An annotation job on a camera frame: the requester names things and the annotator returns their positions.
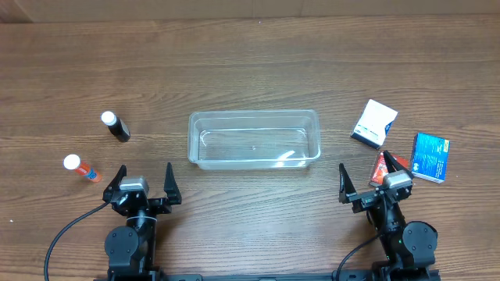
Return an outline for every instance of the plastic bin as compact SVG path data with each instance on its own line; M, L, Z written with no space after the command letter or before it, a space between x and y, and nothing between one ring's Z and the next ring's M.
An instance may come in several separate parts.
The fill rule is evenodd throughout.
M307 167L320 140L314 110L194 112L188 157L201 169Z

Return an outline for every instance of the blue box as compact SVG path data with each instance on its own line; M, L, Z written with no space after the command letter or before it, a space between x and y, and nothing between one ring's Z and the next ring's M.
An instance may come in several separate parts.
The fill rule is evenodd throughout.
M414 176L435 183L445 181L450 141L418 133L413 144L411 167Z

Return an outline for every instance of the wooden table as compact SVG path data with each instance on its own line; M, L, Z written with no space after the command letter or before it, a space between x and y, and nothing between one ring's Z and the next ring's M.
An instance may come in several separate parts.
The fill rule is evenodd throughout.
M0 25L0 279L41 280L48 245L100 205L118 168L162 196L167 162L184 202L159 217L157 264L204 276L331 272L374 235L338 202L338 164L359 190L377 151L349 137L369 98L399 111L384 148L410 157L423 131L451 140L443 184L401 203L439 232L445 280L500 279L500 18L385 16ZM322 155L309 169L209 172L188 161L195 111L312 108ZM132 138L102 124L116 112ZM77 153L102 172L63 168ZM103 277L110 208L52 253L52 280ZM378 243L346 268L384 259Z

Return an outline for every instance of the white box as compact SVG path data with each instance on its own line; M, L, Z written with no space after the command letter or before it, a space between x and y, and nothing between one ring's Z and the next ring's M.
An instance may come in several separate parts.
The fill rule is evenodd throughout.
M398 112L394 109L370 99L354 126L351 137L378 149L384 143L397 115Z

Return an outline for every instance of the black cable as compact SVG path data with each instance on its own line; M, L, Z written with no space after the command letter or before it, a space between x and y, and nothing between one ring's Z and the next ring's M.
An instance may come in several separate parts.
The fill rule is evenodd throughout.
M82 215L81 217L73 220L72 222L70 222L67 226L64 226L63 229L61 229L61 231L59 231L59 233L57 234L57 236L55 236L54 240L52 241L52 243L50 244L50 247L48 248L48 251L47 251L47 254L45 255L45 264L44 264L44 277L45 277L45 281L49 281L48 280L48 260L50 259L50 254L52 253L52 250L54 249L54 246L55 244L57 243L57 241L59 240L59 238L61 238L61 236L71 227L71 226L74 226L77 222L79 222L80 220L82 219L85 219L87 218L89 215L92 215L94 213L96 213L97 211L103 209L105 206L107 206L109 204L109 202L106 202L102 205L100 205L99 207L95 208L94 210L86 213L85 215Z
M365 247L366 245L374 242L376 239L378 239L379 237L382 236L382 234L384 234L384 227L385 227L385 224L388 222L388 204L387 202L385 201L385 197L384 195L380 195L380 197L382 198L382 202L384 203L384 223L382 224L382 227L378 230L378 233L376 236L374 237L371 237L369 238L367 241L361 243L358 247L355 247L349 254L347 254L345 256L345 258L341 261L341 264L338 265L338 268L337 268L337 274L335 275L335 280L334 281L341 281L341 270L342 270L342 266L344 266L345 262L351 257L353 256L353 254L355 254L357 251L359 251L359 249L361 249L362 247Z

